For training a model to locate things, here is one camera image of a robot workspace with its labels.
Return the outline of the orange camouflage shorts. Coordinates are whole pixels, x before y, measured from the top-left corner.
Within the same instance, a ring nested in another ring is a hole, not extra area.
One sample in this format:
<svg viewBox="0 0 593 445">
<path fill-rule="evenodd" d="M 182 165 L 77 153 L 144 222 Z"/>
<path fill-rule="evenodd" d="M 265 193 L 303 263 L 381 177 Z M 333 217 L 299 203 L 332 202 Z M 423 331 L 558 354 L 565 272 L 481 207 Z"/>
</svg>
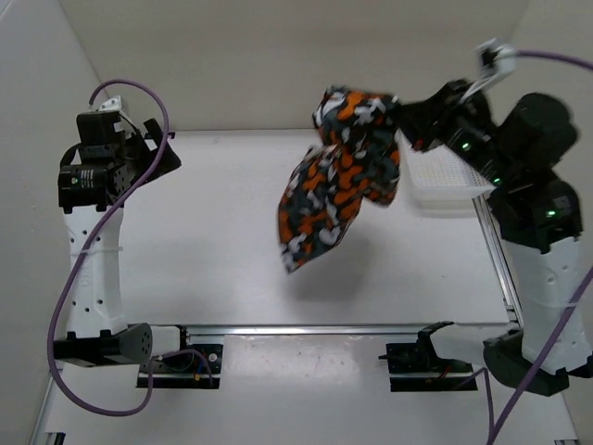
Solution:
<svg viewBox="0 0 593 445">
<path fill-rule="evenodd" d="M 293 273 L 336 248 L 364 201 L 390 206 L 400 179 L 398 98 L 332 85 L 312 114 L 320 142 L 292 171 L 277 207 L 282 264 Z"/>
</svg>

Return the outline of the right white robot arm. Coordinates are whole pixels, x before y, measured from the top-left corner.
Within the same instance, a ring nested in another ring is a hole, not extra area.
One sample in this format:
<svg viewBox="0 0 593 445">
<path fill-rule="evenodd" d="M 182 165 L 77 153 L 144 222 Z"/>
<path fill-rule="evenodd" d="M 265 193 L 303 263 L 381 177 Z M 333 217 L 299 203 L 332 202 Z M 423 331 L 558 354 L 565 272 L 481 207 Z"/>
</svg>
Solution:
<svg viewBox="0 0 593 445">
<path fill-rule="evenodd" d="M 541 396 L 591 377 L 592 348 L 573 303 L 580 200 L 555 172 L 579 137 L 571 110 L 529 93 L 495 123 L 486 95 L 459 80 L 400 105 L 396 122 L 415 151 L 444 146 L 493 187 L 487 204 L 518 276 L 523 323 L 475 338 L 486 368 L 502 385 Z"/>
</svg>

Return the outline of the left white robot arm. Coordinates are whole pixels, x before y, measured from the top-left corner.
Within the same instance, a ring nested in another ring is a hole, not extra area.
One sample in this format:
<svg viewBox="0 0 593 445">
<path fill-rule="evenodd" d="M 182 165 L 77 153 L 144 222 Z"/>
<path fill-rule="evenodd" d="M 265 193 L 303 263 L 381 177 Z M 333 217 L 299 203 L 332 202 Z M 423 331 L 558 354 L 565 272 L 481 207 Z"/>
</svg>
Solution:
<svg viewBox="0 0 593 445">
<path fill-rule="evenodd" d="M 194 348 L 178 326 L 129 324 L 120 295 L 120 228 L 116 204 L 135 185 L 180 168 L 169 146 L 150 149 L 140 130 L 111 107 L 78 115 L 80 141 L 66 151 L 57 177 L 58 206 L 69 235 L 74 278 L 67 292 L 66 335 L 50 350 L 81 367 L 144 364 L 161 356 L 174 371 L 191 366 Z"/>
</svg>

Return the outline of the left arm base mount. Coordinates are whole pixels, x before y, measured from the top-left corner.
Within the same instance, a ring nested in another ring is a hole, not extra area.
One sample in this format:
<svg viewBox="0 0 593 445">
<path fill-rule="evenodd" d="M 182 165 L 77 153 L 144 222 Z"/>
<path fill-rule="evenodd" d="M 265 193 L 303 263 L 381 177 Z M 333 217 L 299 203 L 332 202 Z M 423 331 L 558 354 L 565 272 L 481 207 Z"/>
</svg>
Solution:
<svg viewBox="0 0 593 445">
<path fill-rule="evenodd" d="M 223 337 L 193 334 L 184 327 L 181 349 L 198 351 L 208 366 L 191 352 L 156 360 L 153 365 L 154 389 L 219 389 L 223 348 Z"/>
</svg>

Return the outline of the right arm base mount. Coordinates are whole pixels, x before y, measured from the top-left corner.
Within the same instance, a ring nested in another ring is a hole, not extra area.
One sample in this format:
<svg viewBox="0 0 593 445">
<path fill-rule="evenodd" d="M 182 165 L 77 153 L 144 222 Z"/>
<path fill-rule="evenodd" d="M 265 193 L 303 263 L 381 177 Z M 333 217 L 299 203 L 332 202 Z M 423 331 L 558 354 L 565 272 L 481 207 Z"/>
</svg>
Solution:
<svg viewBox="0 0 593 445">
<path fill-rule="evenodd" d="M 425 358 L 412 343 L 388 343 L 378 356 L 387 363 L 390 391 L 395 393 L 476 391 L 473 366 L 450 359 Z"/>
</svg>

